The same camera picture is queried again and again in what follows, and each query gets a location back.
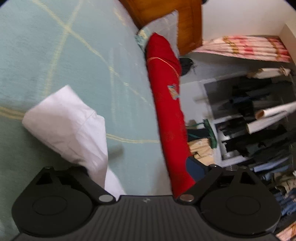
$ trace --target gray pillow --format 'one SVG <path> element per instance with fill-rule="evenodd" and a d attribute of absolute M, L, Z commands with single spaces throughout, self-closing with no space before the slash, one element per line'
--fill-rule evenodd
<path fill-rule="evenodd" d="M 170 14 L 158 18 L 144 26 L 136 35 L 136 41 L 143 51 L 145 51 L 147 42 L 153 33 L 164 36 L 175 53 L 179 57 L 177 46 L 178 39 L 178 11 L 174 10 Z"/>

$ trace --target round pad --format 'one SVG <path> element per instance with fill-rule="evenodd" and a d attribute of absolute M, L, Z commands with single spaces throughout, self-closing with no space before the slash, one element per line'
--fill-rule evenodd
<path fill-rule="evenodd" d="M 92 210 L 92 201 L 83 192 L 69 186 L 40 185 L 19 196 L 12 216 L 20 231 L 54 237 L 80 227 Z"/>
<path fill-rule="evenodd" d="M 216 228 L 240 235 L 271 230 L 281 215 L 268 190 L 247 184 L 212 191 L 202 199 L 200 207 L 205 219 Z"/>

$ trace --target pink striped fabric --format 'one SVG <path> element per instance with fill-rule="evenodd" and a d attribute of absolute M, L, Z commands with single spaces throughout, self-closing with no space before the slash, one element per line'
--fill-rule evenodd
<path fill-rule="evenodd" d="M 290 62 L 291 60 L 288 50 L 279 38 L 243 35 L 225 36 L 206 41 L 203 46 L 192 52 L 276 62 Z"/>

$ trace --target bed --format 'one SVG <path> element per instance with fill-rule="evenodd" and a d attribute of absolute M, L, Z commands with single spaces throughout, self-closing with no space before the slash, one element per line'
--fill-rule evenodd
<path fill-rule="evenodd" d="M 138 28 L 117 0 L 13 0 L 0 8 L 0 239 L 44 167 L 70 166 L 21 124 L 69 84 L 106 121 L 109 166 L 129 195 L 171 194 Z"/>

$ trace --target metal screw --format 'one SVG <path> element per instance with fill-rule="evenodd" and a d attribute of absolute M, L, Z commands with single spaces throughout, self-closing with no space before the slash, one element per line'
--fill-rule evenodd
<path fill-rule="evenodd" d="M 111 202 L 111 201 L 113 201 L 113 196 L 108 195 L 108 194 L 104 194 L 104 195 L 99 196 L 99 200 L 101 202 Z"/>
<path fill-rule="evenodd" d="M 180 196 L 180 200 L 184 202 L 192 202 L 194 200 L 194 196 L 191 194 L 182 194 Z"/>

